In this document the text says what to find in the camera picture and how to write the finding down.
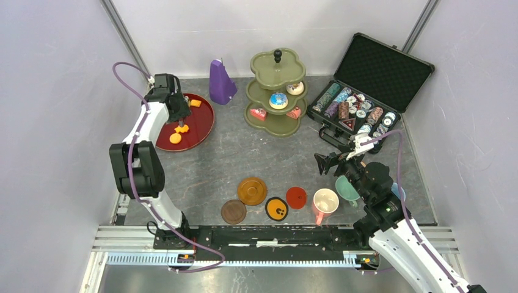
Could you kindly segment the orange square pastry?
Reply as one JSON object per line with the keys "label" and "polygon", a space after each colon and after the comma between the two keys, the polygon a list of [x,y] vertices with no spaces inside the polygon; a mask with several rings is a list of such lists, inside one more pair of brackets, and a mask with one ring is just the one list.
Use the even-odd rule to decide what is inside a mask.
{"label": "orange square pastry", "polygon": [[198,100],[198,99],[191,99],[189,101],[189,105],[191,107],[200,107],[202,105],[202,102],[200,100]]}

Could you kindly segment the small orange pastry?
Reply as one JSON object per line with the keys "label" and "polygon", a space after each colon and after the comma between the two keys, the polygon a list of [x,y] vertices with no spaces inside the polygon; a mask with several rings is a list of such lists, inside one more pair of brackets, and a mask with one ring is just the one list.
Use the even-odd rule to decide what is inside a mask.
{"label": "small orange pastry", "polygon": [[175,133],[179,133],[179,134],[186,133],[189,131],[189,126],[188,125],[177,126],[174,129],[174,131],[175,131]]}

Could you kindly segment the orange round cookie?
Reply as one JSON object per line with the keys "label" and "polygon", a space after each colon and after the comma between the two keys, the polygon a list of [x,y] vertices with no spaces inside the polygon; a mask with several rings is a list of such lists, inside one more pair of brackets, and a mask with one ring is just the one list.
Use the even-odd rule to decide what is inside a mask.
{"label": "orange round cookie", "polygon": [[174,145],[179,144],[181,142],[181,140],[182,140],[182,136],[180,133],[177,133],[177,132],[171,134],[169,137],[169,142]]}

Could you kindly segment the pink roll cake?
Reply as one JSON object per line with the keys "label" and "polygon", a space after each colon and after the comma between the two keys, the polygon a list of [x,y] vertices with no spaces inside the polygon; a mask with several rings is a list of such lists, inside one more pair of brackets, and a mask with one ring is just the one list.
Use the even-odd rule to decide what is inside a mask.
{"label": "pink roll cake", "polygon": [[289,113],[287,113],[287,116],[296,120],[301,116],[301,112],[301,109],[298,106],[296,106]]}

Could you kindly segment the blue frosted donut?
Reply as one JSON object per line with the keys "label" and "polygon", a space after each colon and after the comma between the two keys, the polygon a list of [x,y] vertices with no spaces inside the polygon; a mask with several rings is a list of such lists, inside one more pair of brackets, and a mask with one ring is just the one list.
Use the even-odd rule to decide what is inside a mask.
{"label": "blue frosted donut", "polygon": [[288,97],[282,92],[275,92],[269,98],[269,105],[276,110],[281,110],[287,107]]}

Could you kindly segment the chocolate cream donut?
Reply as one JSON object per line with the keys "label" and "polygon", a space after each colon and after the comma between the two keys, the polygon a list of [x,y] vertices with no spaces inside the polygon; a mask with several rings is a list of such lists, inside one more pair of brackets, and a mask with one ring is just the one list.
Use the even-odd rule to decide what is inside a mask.
{"label": "chocolate cream donut", "polygon": [[286,86],[286,92],[290,95],[298,96],[302,94],[305,90],[305,85],[303,82],[298,82],[296,84],[290,84]]}

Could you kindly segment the pink cake slice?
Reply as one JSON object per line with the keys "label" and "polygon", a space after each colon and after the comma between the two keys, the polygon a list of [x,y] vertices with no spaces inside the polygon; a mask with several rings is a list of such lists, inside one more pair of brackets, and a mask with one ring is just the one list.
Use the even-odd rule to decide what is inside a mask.
{"label": "pink cake slice", "polygon": [[249,113],[251,116],[261,121],[265,121],[268,116],[268,113],[263,108],[252,108]]}

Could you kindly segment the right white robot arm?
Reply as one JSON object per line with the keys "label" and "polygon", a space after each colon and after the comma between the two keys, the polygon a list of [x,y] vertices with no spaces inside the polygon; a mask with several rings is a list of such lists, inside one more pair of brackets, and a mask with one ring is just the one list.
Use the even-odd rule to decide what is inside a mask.
{"label": "right white robot arm", "polygon": [[415,292],[484,292],[480,284],[469,284],[427,240],[396,196],[388,166],[379,162],[362,165],[361,157],[346,154],[314,155],[319,173],[336,167],[365,203],[365,216],[353,224],[353,242],[361,249],[372,248],[385,258]]}

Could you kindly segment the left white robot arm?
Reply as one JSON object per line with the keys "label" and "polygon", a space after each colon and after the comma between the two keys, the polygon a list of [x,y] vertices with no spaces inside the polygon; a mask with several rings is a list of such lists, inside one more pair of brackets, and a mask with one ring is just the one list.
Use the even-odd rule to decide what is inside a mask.
{"label": "left white robot arm", "polygon": [[184,213],[164,189],[165,173],[155,146],[162,127],[189,112],[176,76],[156,74],[152,81],[135,125],[123,142],[110,146],[109,157],[119,193],[140,203],[158,229],[170,231],[170,243],[182,249],[191,243],[192,233]]}

